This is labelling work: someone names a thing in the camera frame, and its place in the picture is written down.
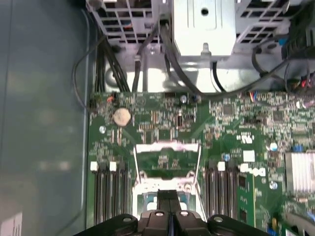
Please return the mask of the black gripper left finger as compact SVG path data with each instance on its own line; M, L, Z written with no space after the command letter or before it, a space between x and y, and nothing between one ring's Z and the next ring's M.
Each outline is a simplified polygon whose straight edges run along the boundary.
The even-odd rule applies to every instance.
M157 192L157 209L140 219L120 214L81 232L82 236L167 236L169 235L170 191Z

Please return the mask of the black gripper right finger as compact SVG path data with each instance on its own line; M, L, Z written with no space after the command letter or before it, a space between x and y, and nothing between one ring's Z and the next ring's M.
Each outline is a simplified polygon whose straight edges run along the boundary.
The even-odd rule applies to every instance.
M177 191L169 191L170 209L175 217L176 228L181 236L266 236L257 228L225 215L217 214L203 221L192 211L182 210Z

